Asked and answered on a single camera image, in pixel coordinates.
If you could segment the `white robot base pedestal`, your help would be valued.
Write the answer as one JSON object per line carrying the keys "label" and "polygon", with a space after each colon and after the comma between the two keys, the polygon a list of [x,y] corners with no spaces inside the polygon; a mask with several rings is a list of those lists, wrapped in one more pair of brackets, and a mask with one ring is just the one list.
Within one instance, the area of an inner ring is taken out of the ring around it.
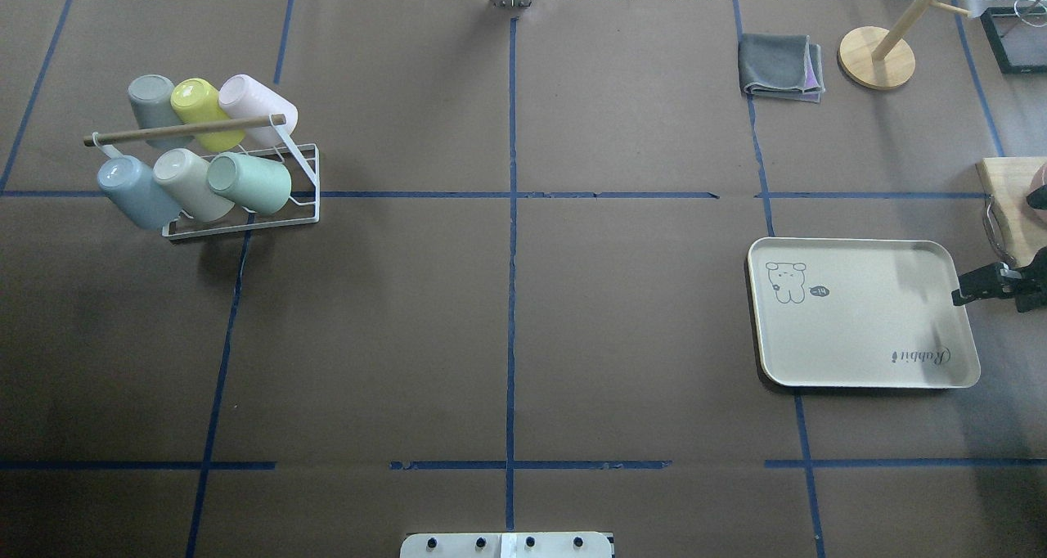
{"label": "white robot base pedestal", "polygon": [[612,534],[596,531],[422,533],[400,557],[614,557]]}

